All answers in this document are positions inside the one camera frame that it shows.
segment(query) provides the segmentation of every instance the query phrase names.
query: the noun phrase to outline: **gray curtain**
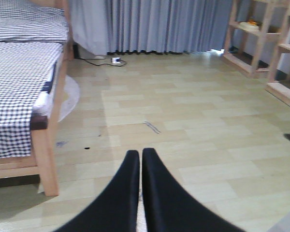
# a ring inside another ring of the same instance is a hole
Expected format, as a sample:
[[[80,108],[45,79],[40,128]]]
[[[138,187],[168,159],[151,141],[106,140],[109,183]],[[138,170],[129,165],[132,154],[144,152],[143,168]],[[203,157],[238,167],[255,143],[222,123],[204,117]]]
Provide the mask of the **gray curtain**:
[[[106,52],[223,47],[232,0],[70,0],[74,40]]]

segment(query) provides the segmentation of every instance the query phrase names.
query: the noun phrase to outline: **wooden shelving unit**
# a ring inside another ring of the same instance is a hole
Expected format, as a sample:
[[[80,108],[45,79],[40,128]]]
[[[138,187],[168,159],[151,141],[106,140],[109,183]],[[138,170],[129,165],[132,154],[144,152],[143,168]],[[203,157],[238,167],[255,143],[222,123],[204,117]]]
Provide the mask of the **wooden shelving unit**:
[[[290,53],[290,43],[287,41],[287,36],[290,31],[290,7],[285,15],[282,32],[279,38],[278,45],[274,50],[273,59],[268,72],[268,83],[265,90],[272,93],[274,96],[282,100],[284,103],[290,106],[290,73],[283,82],[277,81],[276,73],[281,54]]]
[[[230,15],[229,27],[226,36],[226,41],[224,45],[224,54],[222,59],[237,68],[241,73],[250,78],[259,78],[260,76],[265,76],[264,73],[268,72],[269,69],[265,67],[260,67],[260,57],[266,42],[278,42],[280,33],[269,33],[271,19],[276,7],[288,7],[289,0],[251,0],[251,5],[246,21],[253,15],[255,3],[263,2],[266,3],[265,14],[262,21],[262,26],[258,31],[249,31],[243,29],[239,26],[239,22],[236,21],[236,16],[238,12],[240,0],[233,0],[232,11]],[[234,34],[235,29],[242,30],[244,37],[242,39],[241,45],[239,47],[238,53],[235,56],[229,52],[231,45],[231,38]],[[258,37],[258,41],[255,47],[255,54],[253,55],[250,62],[246,62],[245,59],[241,58],[241,55],[244,53],[245,44],[249,34]]]

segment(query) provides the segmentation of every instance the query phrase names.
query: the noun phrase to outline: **wood-look vinyl floor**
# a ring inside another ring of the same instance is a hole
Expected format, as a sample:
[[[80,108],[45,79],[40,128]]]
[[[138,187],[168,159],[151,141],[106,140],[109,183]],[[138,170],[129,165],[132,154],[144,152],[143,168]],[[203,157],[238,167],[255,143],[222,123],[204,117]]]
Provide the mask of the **wood-look vinyl floor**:
[[[247,79],[213,54],[122,58],[120,68],[69,63],[81,98],[59,124],[60,195],[0,188],[0,232],[59,227],[97,197],[127,150],[144,147],[192,196],[248,232],[265,232],[290,211],[290,108],[264,90],[265,79]]]

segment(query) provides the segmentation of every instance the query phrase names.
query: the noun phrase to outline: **wooden bed frame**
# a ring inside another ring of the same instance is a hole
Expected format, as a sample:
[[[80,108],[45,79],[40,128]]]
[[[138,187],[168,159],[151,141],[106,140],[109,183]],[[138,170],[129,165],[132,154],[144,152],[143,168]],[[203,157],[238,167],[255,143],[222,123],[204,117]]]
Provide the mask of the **wooden bed frame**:
[[[31,156],[0,159],[0,178],[39,174],[46,196],[58,196],[58,180],[53,147],[58,127],[58,117],[62,103],[63,87],[68,60],[73,59],[72,30],[68,0],[31,0],[40,6],[56,7],[65,10],[69,23],[69,41],[64,45],[61,67],[57,76],[56,92],[52,114],[46,120],[45,129],[31,130]]]

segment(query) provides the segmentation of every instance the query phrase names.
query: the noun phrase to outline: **electrical cable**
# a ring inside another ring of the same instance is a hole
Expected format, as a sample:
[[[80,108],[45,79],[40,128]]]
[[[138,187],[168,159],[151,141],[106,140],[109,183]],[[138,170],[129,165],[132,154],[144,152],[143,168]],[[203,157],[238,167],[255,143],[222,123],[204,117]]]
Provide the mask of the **electrical cable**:
[[[88,61],[88,60],[92,60],[92,59],[83,59],[83,58],[77,58],[77,59],[81,59],[81,60],[83,60],[83,61],[85,61],[85,62],[87,62],[89,64],[94,65],[94,66],[108,65],[108,66],[114,66],[114,67],[123,67],[123,66],[125,66],[127,64],[127,62],[124,61],[124,60],[122,60],[122,59],[119,59],[118,60],[118,61],[124,62],[122,65],[114,65],[114,64],[108,64],[108,63],[104,63],[104,64],[94,64],[94,63]]]

